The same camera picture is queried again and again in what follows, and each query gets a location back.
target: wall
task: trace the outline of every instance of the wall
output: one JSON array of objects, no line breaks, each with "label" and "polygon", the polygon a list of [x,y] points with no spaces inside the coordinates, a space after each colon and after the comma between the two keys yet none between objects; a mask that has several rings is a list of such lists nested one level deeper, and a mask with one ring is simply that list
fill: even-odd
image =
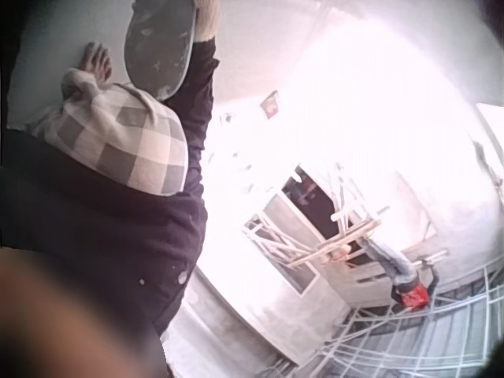
[{"label": "wall", "polygon": [[[481,0],[363,0],[361,11],[378,17],[439,62],[471,102],[502,106],[502,47],[487,27],[498,6]],[[502,33],[499,33],[502,44]]]},{"label": "wall", "polygon": [[294,363],[307,361],[350,308],[323,278],[300,296],[239,228],[212,216],[198,267],[264,339]]},{"label": "wall", "polygon": [[35,2],[21,40],[20,55],[9,90],[9,122],[37,117],[61,103],[61,79],[76,67],[84,47],[99,41],[110,48],[111,80],[128,83],[124,39],[132,18],[132,2],[124,0],[53,0]]},{"label": "wall", "polygon": [[161,341],[167,360],[184,378],[254,376],[277,356],[199,272],[191,277],[183,305]]},{"label": "wall", "polygon": [[[409,199],[410,193],[402,198]],[[315,248],[324,241],[320,233],[308,222],[308,220],[291,204],[284,196],[276,195],[266,206],[265,213],[273,223],[283,232],[296,238],[301,243]],[[413,250],[406,253],[412,260],[422,251]],[[343,300],[351,306],[362,306],[365,303],[384,304],[389,302],[390,281],[382,279],[380,283],[358,283],[357,280],[369,278],[383,273],[377,263],[370,263],[356,269],[350,269],[343,263],[322,265],[314,260],[313,266],[329,282],[331,287],[339,293]],[[425,282],[431,277],[421,272]]]},{"label": "wall", "polygon": [[[380,175],[387,180],[383,167],[396,170],[437,231],[409,258],[448,249],[450,258],[438,264],[443,282],[503,251],[498,196],[471,138],[494,159],[495,150],[474,108],[431,61],[383,26],[366,28],[329,28],[303,57],[280,90],[284,132],[298,135],[300,160],[314,166],[343,161],[357,176],[373,176],[377,187]],[[350,287],[342,273],[331,272],[332,286],[351,306],[388,300],[386,280]]]},{"label": "wall", "polygon": [[501,106],[492,106],[488,104],[478,104],[478,110],[487,120],[495,137],[504,149],[504,108]]},{"label": "wall", "polygon": [[329,1],[224,0],[218,36],[218,106],[260,98],[277,89],[306,48]]}]

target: finger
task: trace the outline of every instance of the finger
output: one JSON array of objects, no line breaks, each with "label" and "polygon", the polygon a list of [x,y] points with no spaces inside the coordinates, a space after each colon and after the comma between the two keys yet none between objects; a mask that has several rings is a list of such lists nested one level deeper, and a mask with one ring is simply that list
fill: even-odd
[{"label": "finger", "polygon": [[98,64],[99,55],[102,52],[102,49],[103,49],[103,45],[100,43],[98,45],[98,47],[96,48],[96,50],[94,50],[93,57],[91,58],[91,63],[93,65],[97,65]]},{"label": "finger", "polygon": [[82,56],[82,64],[85,65],[91,60],[91,57],[93,56],[93,53],[96,49],[96,43],[90,42],[86,45],[86,48],[84,49],[84,55]]},{"label": "finger", "polygon": [[100,65],[104,65],[107,57],[109,56],[109,49],[102,49],[100,51],[100,57],[98,59]]},{"label": "finger", "polygon": [[105,81],[107,81],[108,79],[110,79],[111,76],[112,76],[112,67],[108,67],[105,70]]},{"label": "finger", "polygon": [[107,57],[107,58],[105,59],[105,63],[103,64],[103,68],[104,68],[105,70],[107,70],[107,69],[112,69],[112,60],[110,59],[110,57]]}]

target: sleeve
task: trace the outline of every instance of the sleeve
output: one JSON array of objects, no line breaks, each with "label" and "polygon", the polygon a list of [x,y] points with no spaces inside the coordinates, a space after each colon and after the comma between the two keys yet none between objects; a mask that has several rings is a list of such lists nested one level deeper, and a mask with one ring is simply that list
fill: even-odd
[{"label": "sleeve", "polygon": [[202,151],[205,149],[208,124],[212,119],[213,73],[219,65],[219,61],[213,57],[215,51],[215,39],[195,43],[180,89],[163,102],[179,116],[187,139],[189,157],[184,191],[199,197],[203,194]]},{"label": "sleeve", "polygon": [[431,265],[430,268],[432,272],[432,282],[430,285],[428,285],[427,293],[429,297],[432,297],[432,295],[434,294],[434,290],[439,283],[439,274],[438,271],[434,268],[434,266]]},{"label": "sleeve", "polygon": [[401,295],[397,292],[395,285],[392,285],[391,298],[394,299],[397,303],[402,304]]},{"label": "sleeve", "polygon": [[99,92],[96,76],[80,69],[68,69],[61,81],[61,95],[67,100],[75,93],[83,95],[89,102]]}]

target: ceiling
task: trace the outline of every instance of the ceiling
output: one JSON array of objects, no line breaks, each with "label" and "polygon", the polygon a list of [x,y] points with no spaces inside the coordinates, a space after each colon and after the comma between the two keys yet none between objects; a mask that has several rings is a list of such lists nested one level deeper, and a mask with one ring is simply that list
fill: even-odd
[{"label": "ceiling", "polygon": [[260,103],[344,9],[379,18],[435,60],[474,102],[502,104],[502,50],[473,0],[222,0],[217,40],[221,66],[214,93],[220,111]]}]

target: metal grid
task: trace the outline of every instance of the metal grid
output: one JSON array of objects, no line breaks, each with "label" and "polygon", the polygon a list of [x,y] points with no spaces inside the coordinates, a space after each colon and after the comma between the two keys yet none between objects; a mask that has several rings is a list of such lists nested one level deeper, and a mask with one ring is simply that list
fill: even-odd
[{"label": "metal grid", "polygon": [[[295,376],[472,376],[490,357],[504,330],[504,257],[465,276],[475,272],[484,275],[480,290],[464,298],[436,292],[426,310],[394,313],[391,304],[384,315],[376,315],[354,309],[342,331],[317,354],[317,358],[323,357],[318,365],[310,374]],[[440,289],[461,278],[443,283]],[[457,329],[444,329],[444,317],[450,317],[451,324],[457,321]],[[434,338],[442,342],[434,343]],[[440,343],[444,343],[445,350],[433,350]]]}]

